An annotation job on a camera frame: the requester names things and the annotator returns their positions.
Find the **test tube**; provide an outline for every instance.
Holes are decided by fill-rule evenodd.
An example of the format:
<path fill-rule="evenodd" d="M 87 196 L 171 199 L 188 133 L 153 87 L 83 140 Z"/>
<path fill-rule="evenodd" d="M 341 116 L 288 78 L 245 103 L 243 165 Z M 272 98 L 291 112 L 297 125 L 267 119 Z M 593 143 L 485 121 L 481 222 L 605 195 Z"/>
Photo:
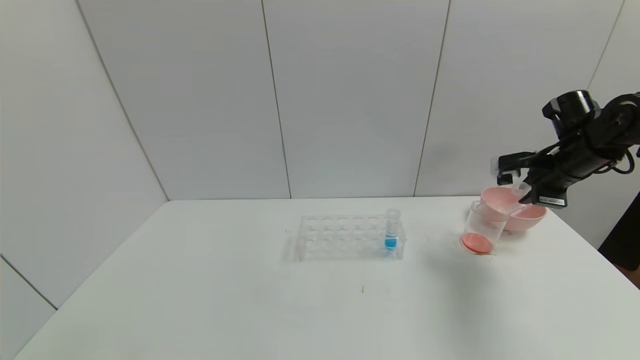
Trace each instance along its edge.
<path fill-rule="evenodd" d="M 387 210 L 387 231 L 385 235 L 385 246 L 387 249 L 395 249 L 398 244 L 398 232 L 400 227 L 400 210 Z"/>

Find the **wall seam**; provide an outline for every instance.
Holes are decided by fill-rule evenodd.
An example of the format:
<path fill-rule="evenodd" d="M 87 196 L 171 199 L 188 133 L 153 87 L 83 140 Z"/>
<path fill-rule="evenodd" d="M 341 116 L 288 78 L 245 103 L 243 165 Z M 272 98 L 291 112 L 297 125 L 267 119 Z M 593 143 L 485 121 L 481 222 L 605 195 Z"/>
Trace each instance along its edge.
<path fill-rule="evenodd" d="M 276 111 L 278 113 L 278 125 L 280 125 L 280 139 L 282 140 L 282 156 L 284 157 L 284 170 L 287 174 L 287 186 L 289 187 L 289 198 L 293 199 L 291 194 L 291 180 L 289 180 L 289 166 L 287 165 L 287 153 L 284 147 L 284 134 L 282 133 L 282 121 L 280 120 L 280 105 L 278 103 L 278 92 L 276 90 L 276 76 L 273 72 L 273 60 L 271 59 L 271 44 L 269 43 L 269 31 L 267 30 L 267 15 L 264 12 L 264 0 L 260 0 L 262 5 L 262 19 L 264 20 L 264 34 L 267 40 L 267 51 L 269 52 L 269 66 L 271 67 L 271 80 L 273 81 L 273 96 L 276 100 Z"/>
<path fill-rule="evenodd" d="M 13 264 L 11 264 L 11 261 L 8 261 L 8 260 L 6 259 L 6 257 L 4 256 L 4 254 L 0 254 L 0 259 L 2 259 L 2 260 L 3 260 L 7 265 L 9 265 L 9 267 L 10 267 L 10 268 L 11 268 L 11 269 L 16 273 L 16 274 L 18 274 L 18 276 L 19 276 L 22 280 L 24 280 L 24 282 L 26 282 L 26 283 L 27 283 L 27 285 L 29 285 L 29 286 L 33 289 L 33 291 L 35 291 L 38 295 L 40 295 L 40 297 L 42 297 L 42 298 L 47 302 L 47 304 L 49 304 L 51 307 L 53 307 L 53 309 L 54 309 L 54 310 L 58 310 L 58 307 L 57 307 L 57 306 L 55 306 L 55 305 L 54 305 L 54 304 L 53 304 L 53 303 L 52 303 L 52 302 L 51 302 L 51 301 L 50 301 L 46 296 L 44 296 L 44 294 L 43 294 L 43 293 L 41 293 L 41 292 L 40 292 L 40 290 L 38 290 L 38 288 L 36 288 L 36 287 L 31 283 L 31 281 L 29 281 L 26 277 L 24 277 L 24 275 L 23 275 L 21 272 L 19 272 L 19 271 L 18 271 L 18 269 L 17 269 Z"/>
<path fill-rule="evenodd" d="M 415 175 L 415 186 L 413 187 L 413 196 L 418 190 L 418 179 L 420 179 L 420 167 L 422 167 L 422 157 L 424 155 L 424 146 L 427 144 L 427 131 L 431 122 L 431 110 L 433 109 L 433 98 L 436 95 L 436 85 L 438 83 L 438 74 L 440 73 L 440 64 L 442 63 L 442 50 L 444 49 L 444 38 L 447 34 L 447 24 L 449 23 L 449 10 L 451 9 L 451 0 L 447 5 L 447 16 L 444 20 L 444 29 L 442 30 L 442 41 L 440 42 L 440 54 L 438 55 L 438 66 L 436 67 L 436 76 L 433 78 L 433 89 L 431 91 L 431 102 L 429 103 L 429 113 L 427 114 L 427 126 L 424 128 L 424 139 L 422 140 L 422 150 L 420 151 L 420 161 L 418 161 L 418 172 Z"/>
<path fill-rule="evenodd" d="M 607 46 L 609 46 L 609 41 L 613 36 L 613 31 L 616 29 L 616 25 L 618 24 L 618 19 L 620 19 L 620 14 L 622 13 L 622 8 L 625 7 L 625 1 L 622 0 L 622 4 L 620 4 L 620 9 L 618 9 L 618 15 L 616 16 L 616 20 L 613 22 L 613 27 L 611 28 L 611 32 L 609 33 L 609 37 L 607 38 L 607 42 L 604 44 L 604 48 L 602 49 L 602 54 L 600 54 L 600 58 L 598 59 L 598 63 L 596 64 L 596 69 L 593 71 L 593 75 L 591 76 L 591 80 L 589 80 L 589 85 L 587 85 L 587 90 L 591 88 L 591 83 L 593 79 L 596 77 L 596 73 L 598 72 L 598 68 L 600 67 L 600 62 L 602 62 L 602 58 L 604 57 L 604 53 L 607 51 Z"/>
<path fill-rule="evenodd" d="M 149 168 L 151 169 L 151 172 L 153 173 L 153 175 L 156 177 L 156 181 L 158 183 L 158 185 L 160 186 L 160 190 L 162 190 L 162 193 L 164 194 L 164 198 L 166 201 L 169 201 L 169 196 L 166 194 L 166 190 L 164 189 L 164 186 L 162 185 L 162 182 L 160 182 L 160 178 L 158 177 L 158 174 L 156 172 L 156 170 L 154 169 L 154 166 L 151 164 L 151 160 L 149 160 L 149 156 L 147 155 L 147 152 L 144 148 L 144 146 L 142 146 L 142 142 L 140 141 L 140 137 L 138 136 L 138 134 L 136 133 L 136 130 L 133 128 L 133 125 L 131 124 L 131 120 L 129 119 L 129 114 L 127 113 L 127 110 L 124 108 L 124 105 L 122 104 L 122 100 L 120 99 L 120 96 L 118 95 L 118 91 L 116 90 L 115 85 L 113 84 L 113 80 L 111 80 L 111 76 L 109 75 L 109 71 L 107 70 L 106 65 L 104 64 L 104 60 L 102 59 L 102 55 L 100 54 L 100 49 L 98 49 L 98 44 L 96 44 L 95 39 L 93 37 L 93 33 L 91 32 L 91 28 L 89 28 L 89 23 L 86 20 L 86 17 L 84 16 L 84 12 L 82 11 L 82 7 L 80 6 L 80 1 L 76 0 L 76 5 L 78 8 L 78 11 L 80 12 L 80 16 L 82 17 L 82 20 L 84 22 L 84 26 L 87 30 L 87 32 L 89 33 L 89 37 L 91 38 L 91 42 L 93 44 L 93 48 L 95 49 L 95 52 L 98 54 L 98 60 L 100 60 L 100 64 L 102 65 L 102 69 L 104 70 L 105 75 L 107 75 L 107 79 L 109 80 L 109 84 L 111 85 L 111 89 L 113 90 L 113 93 L 116 95 L 116 99 L 118 99 L 118 104 L 120 104 L 120 109 L 122 109 L 122 113 L 124 114 L 125 119 L 127 119 L 127 123 L 129 124 L 129 128 L 131 129 L 131 132 L 133 133 L 133 136 L 135 137 L 136 141 L 138 142 L 138 146 L 140 146 L 140 149 L 142 150 L 142 154 L 144 155 L 147 164 L 149 165 Z"/>

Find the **white wall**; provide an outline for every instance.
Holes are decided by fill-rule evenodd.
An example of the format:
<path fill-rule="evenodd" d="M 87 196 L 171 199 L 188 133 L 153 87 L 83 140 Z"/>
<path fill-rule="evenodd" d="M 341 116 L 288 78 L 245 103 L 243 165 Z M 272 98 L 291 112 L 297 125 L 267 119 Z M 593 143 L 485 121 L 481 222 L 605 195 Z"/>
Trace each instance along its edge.
<path fill-rule="evenodd" d="M 9 265 L 0 263 L 0 357 L 11 360 L 55 310 Z"/>
<path fill-rule="evenodd" d="M 80 0 L 169 198 L 288 198 L 260 0 Z"/>
<path fill-rule="evenodd" d="M 622 94 L 640 92 L 640 1 L 626 0 L 589 92 L 600 106 Z M 557 214 L 594 247 L 599 247 L 640 191 L 636 171 L 593 175 L 568 190 L 570 206 Z M 626 161 L 620 168 L 627 168 Z"/>
<path fill-rule="evenodd" d="M 451 1 L 415 194 L 479 194 L 491 157 L 555 143 L 541 109 L 589 85 L 621 3 Z"/>
<path fill-rule="evenodd" d="M 166 197 L 76 3 L 2 6 L 2 250 L 59 306 Z"/>
<path fill-rule="evenodd" d="M 412 196 L 448 0 L 265 0 L 291 195 Z"/>

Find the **label on robot arm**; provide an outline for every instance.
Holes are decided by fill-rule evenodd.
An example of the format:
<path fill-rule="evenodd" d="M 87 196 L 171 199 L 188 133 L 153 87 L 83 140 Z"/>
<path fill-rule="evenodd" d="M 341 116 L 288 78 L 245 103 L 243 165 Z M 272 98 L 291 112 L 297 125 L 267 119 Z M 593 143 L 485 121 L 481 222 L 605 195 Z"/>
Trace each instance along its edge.
<path fill-rule="evenodd" d="M 540 198 L 538 198 L 538 200 L 540 200 L 540 202 L 546 202 L 547 204 L 554 204 L 554 205 L 564 206 L 564 200 L 563 199 L 556 199 L 556 198 L 553 198 L 553 197 L 541 196 Z"/>

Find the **dark object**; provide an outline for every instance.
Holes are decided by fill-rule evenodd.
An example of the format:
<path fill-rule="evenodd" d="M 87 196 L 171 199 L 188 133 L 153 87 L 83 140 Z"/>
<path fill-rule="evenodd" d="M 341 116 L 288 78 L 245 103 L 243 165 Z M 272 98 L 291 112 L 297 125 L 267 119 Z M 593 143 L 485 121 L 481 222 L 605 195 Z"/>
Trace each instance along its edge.
<path fill-rule="evenodd" d="M 640 193 L 598 249 L 607 260 L 629 271 L 640 266 L 639 219 Z"/>
<path fill-rule="evenodd" d="M 531 191 L 520 203 L 565 208 L 566 189 L 572 184 L 591 174 L 634 170 L 629 147 L 640 144 L 640 92 L 618 96 L 601 109 L 588 91 L 576 90 L 552 99 L 542 114 L 553 122 L 559 141 L 538 152 L 498 158 L 498 185 L 511 184 L 513 175 L 529 169 L 524 182 Z M 629 168 L 620 170 L 617 164 L 625 156 Z"/>

